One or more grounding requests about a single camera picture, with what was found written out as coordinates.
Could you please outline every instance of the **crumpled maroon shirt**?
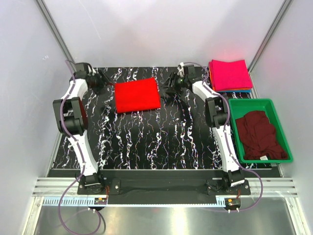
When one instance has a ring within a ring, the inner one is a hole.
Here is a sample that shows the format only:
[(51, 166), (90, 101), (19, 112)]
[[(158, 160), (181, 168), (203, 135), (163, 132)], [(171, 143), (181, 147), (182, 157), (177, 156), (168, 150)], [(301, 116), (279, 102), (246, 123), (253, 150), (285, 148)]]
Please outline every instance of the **crumpled maroon shirt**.
[(236, 120), (240, 141), (244, 145), (246, 160), (269, 159), (286, 160), (285, 150), (276, 140), (276, 129), (270, 124), (264, 111), (252, 111)]

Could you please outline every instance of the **dark red cloth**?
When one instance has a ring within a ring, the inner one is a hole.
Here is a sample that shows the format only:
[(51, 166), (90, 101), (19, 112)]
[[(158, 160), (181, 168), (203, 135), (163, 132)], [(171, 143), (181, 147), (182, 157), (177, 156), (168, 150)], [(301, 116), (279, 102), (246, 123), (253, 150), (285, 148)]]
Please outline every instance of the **dark red cloth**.
[(118, 113), (158, 109), (161, 107), (157, 82), (152, 78), (115, 84)]
[(276, 129), (270, 124), (264, 111), (252, 111), (236, 120), (239, 138), (244, 145), (246, 160), (269, 159), (285, 160), (285, 150), (276, 140)]

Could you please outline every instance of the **vertical metal pole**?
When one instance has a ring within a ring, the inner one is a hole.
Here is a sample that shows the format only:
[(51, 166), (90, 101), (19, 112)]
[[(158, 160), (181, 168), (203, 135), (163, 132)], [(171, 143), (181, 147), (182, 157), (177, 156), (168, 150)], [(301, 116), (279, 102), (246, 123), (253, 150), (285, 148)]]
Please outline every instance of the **vertical metal pole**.
[(258, 63), (261, 55), (263, 54), (265, 48), (267, 47), (268, 43), (270, 42), (272, 36), (274, 35), (275, 31), (277, 30), (280, 22), (282, 21), (283, 17), (285, 16), (287, 10), (289, 9), (291, 3), (293, 0), (284, 0), (282, 6), (280, 7), (273, 23), (269, 27), (268, 32), (266, 33), (265, 38), (263, 39), (258, 51), (256, 52), (250, 66), (249, 66), (249, 72), (252, 72), (254, 69), (255, 65)]
[(35, 0), (36, 4), (38, 5), (38, 8), (40, 9), (45, 21), (47, 22), (55, 40), (57, 41), (58, 45), (60, 46), (64, 56), (67, 60), (70, 60), (75, 63), (74, 58), (72, 57), (71, 53), (68, 50), (68, 47), (65, 44), (65, 41), (63, 40), (57, 25), (55, 24), (46, 4), (44, 3), (44, 0)]
[(249, 73), (249, 74), (250, 74), (250, 78), (251, 78), (252, 85), (253, 85), (253, 87), (252, 87), (252, 89), (251, 89), (251, 93), (250, 93), (251, 98), (252, 98), (252, 99), (258, 99), (258, 98), (259, 98), (259, 94), (258, 94), (258, 92), (257, 92), (257, 90), (256, 90), (255, 85), (254, 85), (252, 74), (251, 74), (251, 73)]

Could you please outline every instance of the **metal base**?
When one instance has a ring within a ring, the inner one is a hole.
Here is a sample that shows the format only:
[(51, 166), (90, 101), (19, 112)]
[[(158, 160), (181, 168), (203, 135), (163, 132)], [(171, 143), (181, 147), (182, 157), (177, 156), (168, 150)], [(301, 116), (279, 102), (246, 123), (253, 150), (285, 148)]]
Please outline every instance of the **metal base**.
[(251, 195), (250, 191), (250, 185), (248, 180), (245, 180), (245, 182), (242, 185), (238, 185), (231, 188), (224, 188), (219, 187), (222, 185), (222, 180), (207, 180), (206, 181), (208, 187), (207, 187), (207, 194), (210, 196), (216, 196), (216, 195), (238, 195), (238, 190), (240, 190), (240, 195)]

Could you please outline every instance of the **stack of folded cloths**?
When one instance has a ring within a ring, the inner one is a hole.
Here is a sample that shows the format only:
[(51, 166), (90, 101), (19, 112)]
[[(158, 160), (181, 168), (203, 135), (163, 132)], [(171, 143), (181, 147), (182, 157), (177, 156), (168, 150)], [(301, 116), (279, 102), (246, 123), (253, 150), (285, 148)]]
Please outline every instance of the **stack of folded cloths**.
[(244, 60), (209, 62), (210, 79), (216, 92), (251, 92), (253, 87)]

